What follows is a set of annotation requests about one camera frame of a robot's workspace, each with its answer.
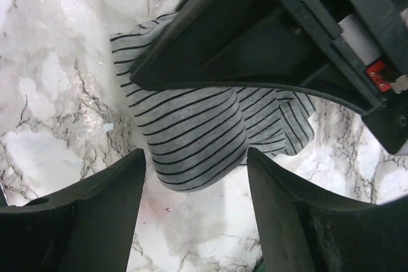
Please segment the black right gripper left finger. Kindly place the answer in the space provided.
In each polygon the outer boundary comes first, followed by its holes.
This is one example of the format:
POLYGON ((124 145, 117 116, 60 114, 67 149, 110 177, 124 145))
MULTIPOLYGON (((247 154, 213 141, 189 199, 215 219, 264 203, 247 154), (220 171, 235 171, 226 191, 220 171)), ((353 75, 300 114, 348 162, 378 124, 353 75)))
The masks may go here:
POLYGON ((116 163, 23 206, 1 196, 1 271, 125 271, 146 161, 116 163))

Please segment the grey striped underwear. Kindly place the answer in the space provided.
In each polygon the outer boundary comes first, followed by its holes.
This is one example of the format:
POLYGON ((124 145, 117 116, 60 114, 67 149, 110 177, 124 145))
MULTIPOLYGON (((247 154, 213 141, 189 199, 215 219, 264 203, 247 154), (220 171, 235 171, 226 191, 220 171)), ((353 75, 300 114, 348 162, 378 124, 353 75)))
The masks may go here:
POLYGON ((198 191, 245 165, 249 147, 269 157, 296 155, 313 140, 315 107, 305 94, 241 87, 148 91, 134 84, 132 65, 173 19, 162 15, 110 36, 126 106, 165 187, 198 191))

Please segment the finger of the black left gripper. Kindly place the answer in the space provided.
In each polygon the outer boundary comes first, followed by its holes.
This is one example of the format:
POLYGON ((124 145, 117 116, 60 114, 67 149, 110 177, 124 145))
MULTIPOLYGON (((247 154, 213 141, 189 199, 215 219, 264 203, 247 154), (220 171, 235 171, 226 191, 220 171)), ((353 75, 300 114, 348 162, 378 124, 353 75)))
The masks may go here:
POLYGON ((320 0, 181 0, 130 79, 146 90, 290 90, 366 115, 380 92, 341 34, 320 0))

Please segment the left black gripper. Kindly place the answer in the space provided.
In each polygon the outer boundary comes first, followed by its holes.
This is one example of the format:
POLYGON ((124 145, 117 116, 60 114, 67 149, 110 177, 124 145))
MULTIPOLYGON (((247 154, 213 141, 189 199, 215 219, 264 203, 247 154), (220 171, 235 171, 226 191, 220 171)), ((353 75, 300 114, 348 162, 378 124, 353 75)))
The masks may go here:
POLYGON ((342 31, 333 44, 368 80, 380 102, 362 115, 390 154, 407 153, 407 0, 300 0, 326 29, 342 31))

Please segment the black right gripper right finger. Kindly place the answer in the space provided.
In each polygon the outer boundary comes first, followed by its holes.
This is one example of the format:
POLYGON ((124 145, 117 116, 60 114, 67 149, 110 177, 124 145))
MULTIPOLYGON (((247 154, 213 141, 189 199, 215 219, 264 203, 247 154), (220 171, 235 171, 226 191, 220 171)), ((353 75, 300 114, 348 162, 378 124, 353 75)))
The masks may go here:
POLYGON ((338 195, 250 148, 247 169, 267 271, 406 271, 407 198, 338 195))

